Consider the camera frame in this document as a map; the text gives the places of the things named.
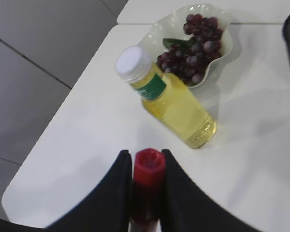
red grape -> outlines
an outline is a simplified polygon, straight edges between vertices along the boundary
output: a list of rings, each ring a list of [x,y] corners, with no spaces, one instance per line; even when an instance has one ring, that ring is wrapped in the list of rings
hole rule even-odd
[[[205,42],[205,39],[202,35],[198,35],[197,37],[195,37],[197,42],[200,44],[203,44]]]
[[[196,43],[196,39],[194,36],[192,36],[190,39],[189,39],[189,42],[191,42],[192,44],[195,44]]]
[[[172,66],[175,63],[175,59],[172,57],[168,57],[165,62],[168,64],[168,66]]]
[[[207,25],[207,20],[208,20],[208,18],[206,18],[206,17],[203,18],[203,19],[202,19],[202,23],[205,24],[205,25]]]
[[[184,53],[184,58],[186,60],[187,57],[191,56],[192,55],[192,52],[190,50],[187,50],[185,53]]]
[[[220,40],[221,36],[223,34],[223,31],[221,29],[216,29],[212,35],[212,40]]]
[[[196,52],[195,55],[199,58],[202,59],[204,57],[204,53],[202,51]]]
[[[211,53],[211,52],[214,51],[215,46],[216,46],[216,43],[215,43],[214,41],[206,41],[206,42],[203,44],[203,50],[204,50],[204,52],[206,52],[206,53]]]
[[[202,51],[202,47],[199,43],[195,43],[191,48],[190,48],[192,53],[196,53],[196,52],[201,52]]]
[[[198,57],[197,56],[192,56],[190,58],[189,65],[190,66],[196,66],[197,65],[197,62],[198,62]]]
[[[220,58],[220,57],[221,57],[221,54],[220,54],[219,52],[212,53],[212,54],[211,54],[211,57],[213,58],[213,60],[215,60],[215,59]]]
[[[201,32],[202,32],[202,26],[201,25],[194,26],[194,28],[193,28],[193,35],[194,36],[200,35]]]
[[[157,61],[163,61],[162,60],[162,55],[160,55],[160,56],[157,57]]]
[[[216,17],[209,17],[207,20],[207,25],[216,29],[218,27],[218,19]]]
[[[194,74],[193,76],[192,76],[192,82],[194,83],[194,84],[198,84],[198,83],[200,83],[202,80],[203,80],[203,75],[202,74],[199,74],[199,73],[197,73],[197,74]]]
[[[193,32],[193,25],[189,24],[189,23],[185,23],[184,24],[184,31],[185,31],[185,34],[191,35]]]
[[[172,69],[170,67],[168,67],[164,70],[164,73],[171,73],[171,72],[172,72]]]
[[[169,67],[169,65],[167,64],[167,62],[163,62],[161,64],[161,68],[162,68],[163,71],[166,70],[168,67]]]
[[[177,51],[175,52],[175,57],[176,57],[177,59],[181,59],[183,56],[184,56],[184,52],[183,52],[182,50],[177,50]]]
[[[190,65],[191,57],[192,57],[192,56],[189,56],[189,57],[186,58],[186,64],[187,64],[187,65]]]
[[[184,70],[184,72],[185,72],[185,75],[186,75],[187,77],[191,77],[191,76],[194,75],[195,70],[194,70],[193,67],[186,67],[185,70]]]
[[[171,53],[175,53],[177,51],[177,49],[178,49],[178,46],[176,44],[172,44],[170,46],[170,52]]]
[[[202,15],[196,14],[194,16],[194,23],[195,24],[201,24],[202,23],[202,20],[203,20],[203,16]]]
[[[204,27],[201,34],[204,38],[209,39],[213,35],[213,30],[211,28]]]
[[[201,65],[198,69],[198,73],[204,75],[206,71],[207,65]]]
[[[193,14],[188,14],[186,18],[187,23],[193,23],[194,22],[194,15]]]
[[[172,70],[173,70],[173,72],[176,72],[176,73],[179,72],[180,71],[180,64],[173,65]]]
[[[162,60],[166,60],[168,57],[169,57],[170,53],[169,52],[164,52],[162,55],[161,55],[161,59]]]
[[[221,37],[216,17],[203,18],[202,15],[187,15],[183,26],[189,39],[189,48],[172,44],[168,52],[157,57],[156,64],[165,73],[174,73],[184,84],[200,83],[208,64],[221,57]]]
[[[215,49],[214,51],[217,52],[221,49],[221,42],[220,41],[215,41]]]
[[[161,67],[162,63],[163,63],[162,60],[157,60],[157,62],[156,62],[156,64],[157,64],[159,67]]]

white table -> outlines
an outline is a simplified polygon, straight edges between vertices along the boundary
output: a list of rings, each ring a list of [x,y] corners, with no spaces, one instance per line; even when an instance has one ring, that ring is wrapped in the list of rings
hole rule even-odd
[[[218,121],[198,150],[148,114],[114,71],[121,51],[149,28],[110,31],[4,193],[10,221],[49,225],[98,184],[120,150],[152,147],[170,149],[205,193],[245,222],[290,232],[290,71],[281,26],[231,25],[230,63],[194,91]]]
[[[182,6],[203,3],[195,0],[129,0],[117,18],[119,24],[154,24]],[[228,11],[233,23],[282,23],[290,14],[290,0],[208,0]]]

white bottle cap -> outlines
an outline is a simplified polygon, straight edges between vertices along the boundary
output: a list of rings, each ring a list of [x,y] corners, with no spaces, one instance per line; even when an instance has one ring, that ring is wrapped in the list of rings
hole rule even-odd
[[[117,59],[115,70],[129,84],[139,82],[152,66],[149,55],[139,46],[124,50]]]

red bottle cap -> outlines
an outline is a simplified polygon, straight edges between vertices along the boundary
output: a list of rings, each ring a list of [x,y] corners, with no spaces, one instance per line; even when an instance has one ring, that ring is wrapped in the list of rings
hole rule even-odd
[[[147,148],[135,156],[134,182],[150,188],[160,187],[165,175],[165,156],[163,153]]]

fruit bowl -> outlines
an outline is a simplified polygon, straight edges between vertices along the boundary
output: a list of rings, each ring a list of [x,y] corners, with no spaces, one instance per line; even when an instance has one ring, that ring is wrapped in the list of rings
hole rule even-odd
[[[228,26],[231,23],[231,16],[228,13],[210,4],[194,4],[182,7],[154,24],[138,45],[150,55],[153,62],[156,62],[157,57],[167,51],[162,43],[164,38],[181,40],[189,40],[191,38],[191,35],[186,35],[183,30],[183,25],[186,23],[186,17],[189,14],[201,14],[203,17],[216,17],[218,19],[218,27],[223,30],[221,49],[219,50],[221,57],[208,64],[201,82],[188,86],[189,88],[195,88],[200,86],[206,80],[208,74],[213,71],[211,66],[224,59],[233,48],[232,38],[228,30]]]

